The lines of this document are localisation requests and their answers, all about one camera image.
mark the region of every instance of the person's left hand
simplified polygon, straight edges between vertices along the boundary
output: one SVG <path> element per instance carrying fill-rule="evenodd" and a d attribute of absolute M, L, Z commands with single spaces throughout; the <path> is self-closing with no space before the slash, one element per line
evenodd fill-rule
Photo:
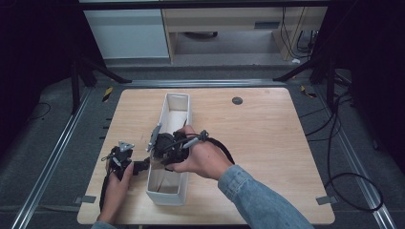
<path fill-rule="evenodd" d="M 134 163 L 130 163 L 125 169 L 122 180 L 119 180 L 115 173 L 108 177 L 108 185 L 105 191 L 104 206 L 98 216 L 98 221 L 114 224 L 117 212 L 125 200 L 128 192 L 131 177 L 133 176 Z"/>

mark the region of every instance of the white plastic container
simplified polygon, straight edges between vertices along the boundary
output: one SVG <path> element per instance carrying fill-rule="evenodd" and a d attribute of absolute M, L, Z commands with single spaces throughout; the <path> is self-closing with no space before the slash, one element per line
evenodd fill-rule
<path fill-rule="evenodd" d="M 169 133 L 192 123 L 189 94 L 166 94 L 160 115 L 160 133 Z M 164 166 L 151 160 L 146 194 L 157 205 L 181 206 L 185 204 L 188 173 L 164 170 Z"/>

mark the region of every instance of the black cable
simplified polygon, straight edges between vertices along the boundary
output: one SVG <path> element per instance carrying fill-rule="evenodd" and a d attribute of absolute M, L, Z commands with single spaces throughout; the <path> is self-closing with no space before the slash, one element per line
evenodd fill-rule
<path fill-rule="evenodd" d="M 42 115 L 40 115 L 40 116 L 31 117 L 30 120 L 35 120 L 35 119 L 41 118 L 41 117 L 47 115 L 47 114 L 50 112 L 50 110 L 51 110 L 51 105 L 50 105 L 49 103 L 40 102 L 40 103 L 38 103 L 38 105 L 47 105 L 47 106 L 48 106 L 48 111 L 46 111 L 44 114 L 42 114 Z"/>
<path fill-rule="evenodd" d="M 338 105 L 341 105 L 341 104 L 344 103 L 344 102 L 347 102 L 347 101 L 352 100 L 352 99 L 350 98 L 350 99 L 347 99 L 347 100 L 343 101 L 342 103 L 339 102 L 340 98 L 346 96 L 348 93 L 349 93 L 349 92 L 345 92 L 344 94 L 340 95 L 340 96 L 338 97 L 338 99 L 336 99 Z M 308 134 L 305 134 L 305 136 L 313 135 L 313 134 L 315 134 L 315 133 L 321 131 L 322 129 L 324 129 L 326 126 L 328 126 L 328 124 L 330 123 L 330 121 L 333 119 L 333 116 L 334 116 L 334 115 L 335 115 L 335 112 L 332 112 L 332 114 L 330 115 L 330 118 L 328 119 L 327 122 L 324 123 L 324 125 L 322 125 L 322 126 L 319 127 L 318 129 L 316 129 L 316 130 L 314 130 L 314 131 L 312 131 L 312 132 L 310 132 L 310 133 L 308 133 Z"/>
<path fill-rule="evenodd" d="M 235 164 L 235 161 L 233 160 L 232 155 L 231 155 L 230 152 L 226 149 L 226 147 L 222 144 L 221 141 L 219 141 L 219 140 L 217 140 L 217 139 L 214 139 L 214 138 L 212 138 L 212 137 L 208 137 L 208 138 L 206 139 L 206 141 L 209 141 L 209 142 L 211 142 L 212 144 L 214 144 L 215 146 L 217 146 L 218 148 L 220 148 L 220 149 L 223 151 L 223 153 L 226 155 L 226 158 L 227 158 L 232 164 Z"/>
<path fill-rule="evenodd" d="M 172 148 L 172 147 L 174 147 L 174 146 L 177 146 L 177 145 L 180 145 L 180 144 L 183 143 L 183 142 L 192 140 L 192 139 L 194 139 L 196 136 L 190 136 L 190 137 L 188 137 L 188 138 L 184 138 L 184 139 L 178 140 L 178 141 L 176 141 L 176 142 L 173 142 L 172 144 L 170 144 L 170 145 L 164 147 L 163 151 L 167 151 L 167 150 L 169 150 L 170 148 Z"/>
<path fill-rule="evenodd" d="M 351 101 L 351 100 L 352 100 L 352 98 L 348 98 L 348 99 L 346 99 L 346 100 L 343 100 L 343 101 L 341 101 L 341 102 L 339 103 L 339 105 L 342 105 L 342 104 L 344 104 L 345 102 L 348 102 L 348 101 Z M 301 116 L 298 116 L 298 117 L 301 118 L 301 117 L 305 117 L 305 116 L 308 116 L 308 115 L 312 115 L 312 114 L 321 112 L 321 111 L 323 111 L 323 110 L 325 110 L 325 109 L 327 109 L 327 108 L 328 108 L 328 107 L 323 107 L 323 108 L 318 109 L 318 110 L 316 110 L 316 111 L 313 111 L 313 112 L 310 112 L 310 113 L 307 113 L 307 114 L 302 114 Z"/>
<path fill-rule="evenodd" d="M 297 51 L 299 51 L 299 52 L 309 52 L 309 47 L 300 47 L 300 46 L 299 46 L 300 40 L 301 40 L 301 37 L 302 37 L 303 33 L 304 33 L 304 31 L 301 31 L 301 32 L 300 32 L 300 35 L 298 36 L 298 40 L 297 40 Z"/>
<path fill-rule="evenodd" d="M 339 108 L 339 100 L 340 100 L 340 98 L 343 97 L 342 95 L 339 96 L 339 97 L 336 99 L 336 101 L 335 101 L 335 103 L 334 103 L 334 105 L 333 105 L 333 107 L 334 107 L 333 110 L 334 110 L 334 113 L 335 113 L 335 118 L 334 118 L 333 124 L 332 124 L 332 126 L 331 126 L 331 128 L 330 128 L 330 137 L 329 137 L 329 141 L 328 141 L 328 161 L 327 161 L 327 169 L 328 169 L 328 178 L 329 178 L 329 180 L 328 180 L 328 182 L 324 185 L 324 187 L 327 188 L 327 187 L 330 185 L 330 186 L 332 187 L 332 189 L 334 190 L 334 192 L 336 193 L 336 195 L 338 195 L 341 199 L 343 199 L 343 200 L 344 200 L 346 203 L 348 203 L 351 207 L 353 207 L 353 208 L 355 208 L 355 209 L 357 209 L 357 210 L 363 211 L 363 212 L 372 213 L 372 212 L 377 211 L 378 209 L 380 209 L 380 208 L 382 207 L 382 205 L 384 204 L 384 198 L 383 198 L 382 192 L 381 192 L 380 189 L 378 189 L 378 187 L 375 185 L 375 183 L 373 183 L 370 179 L 368 179 L 368 178 L 366 178 L 366 177 L 364 177 L 364 176 L 361 176 L 361 175 L 359 175 L 359 174 L 355 174 L 355 173 L 341 173 L 341 174 L 338 174 L 338 175 L 335 175 L 335 176 L 332 176 L 332 175 L 331 175 L 331 171 L 330 171 L 330 148 L 331 148 L 331 139 L 332 139 L 331 136 L 332 136 L 332 134 L 333 134 L 334 126 L 336 125 L 336 122 L 337 122 L 338 108 Z M 360 178 L 362 178 L 362 179 L 368 181 L 368 182 L 375 188 L 375 190 L 376 190 L 376 191 L 378 192 L 378 194 L 379 194 L 379 198 L 380 198 L 379 204 L 378 204 L 375 208 L 364 208 L 364 207 L 355 205 L 354 203 L 350 202 L 348 199 L 344 198 L 343 195 L 341 195 L 340 192 L 337 191 L 336 187 L 335 187 L 334 184 L 333 184 L 333 181 L 334 181 L 335 179 L 340 178 L 340 177 L 346 177 L 346 176 L 350 176 L 350 177 L 360 177 Z"/>
<path fill-rule="evenodd" d="M 294 53 L 294 51 L 292 49 L 292 46 L 291 46 L 291 42 L 289 40 L 285 19 L 286 19 L 286 7 L 283 7 L 283 17 L 282 17 L 282 23 L 281 23 L 281 27 L 280 27 L 280 35 L 281 35 L 281 39 L 282 39 L 284 45 L 287 47 L 287 51 L 288 51 L 289 55 L 291 55 L 292 57 L 297 58 L 297 59 L 305 58 L 306 56 L 301 56 L 301 55 L 297 55 L 297 54 Z M 286 43 L 286 41 L 284 40 L 284 37 L 283 37 L 283 28 L 284 28 L 284 30 L 286 32 L 288 45 L 287 45 L 287 43 Z"/>
<path fill-rule="evenodd" d="M 312 44 L 312 37 L 313 37 L 313 31 L 310 31 L 310 38 L 309 38 L 309 44 L 308 44 L 308 55 L 307 55 L 307 59 L 309 60 L 309 57 L 312 55 L 312 51 L 313 51 L 313 47 L 314 44 Z"/>
<path fill-rule="evenodd" d="M 339 125 L 339 128 L 337 129 L 337 131 L 331 137 L 335 137 L 337 134 L 339 134 L 341 128 L 342 128 L 342 125 Z M 307 140 L 307 142 L 324 141 L 324 140 L 329 140 L 329 139 L 330 139 L 329 137 L 322 138 L 322 139 L 310 139 L 310 140 Z"/>

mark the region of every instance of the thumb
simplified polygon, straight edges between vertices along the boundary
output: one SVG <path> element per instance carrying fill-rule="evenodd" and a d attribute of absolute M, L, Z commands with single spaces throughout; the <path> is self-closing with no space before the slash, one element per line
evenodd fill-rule
<path fill-rule="evenodd" d="M 185 162 L 182 162 L 182 163 L 168 164 L 168 165 L 166 165 L 166 169 L 171 170 L 171 171 L 175 171 L 177 173 L 187 172 L 186 163 L 187 162 L 185 161 Z"/>
<path fill-rule="evenodd" d="M 129 184 L 131 177 L 133 175 L 134 171 L 134 162 L 131 162 L 128 167 L 126 168 L 124 175 L 122 176 L 121 182 L 124 182 L 126 184 Z"/>

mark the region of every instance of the wooden tabletop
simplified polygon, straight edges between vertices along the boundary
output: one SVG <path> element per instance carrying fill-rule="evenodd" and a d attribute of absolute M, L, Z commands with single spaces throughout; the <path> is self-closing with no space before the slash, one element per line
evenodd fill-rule
<path fill-rule="evenodd" d="M 283 88 L 145 89 L 122 93 L 104 141 L 77 220 L 92 224 L 107 156 L 119 140 L 135 143 L 133 160 L 144 160 L 151 131 L 156 127 L 166 93 L 191 95 L 193 127 L 207 130 L 230 151 L 235 162 L 256 179 L 289 200 L 312 224 L 330 224 L 329 204 L 292 100 Z M 235 105 L 239 96 L 243 103 Z M 217 187 L 217 181 L 190 174 L 184 206 L 158 206 L 146 195 L 147 171 L 132 178 L 118 224 L 245 224 L 236 207 Z"/>

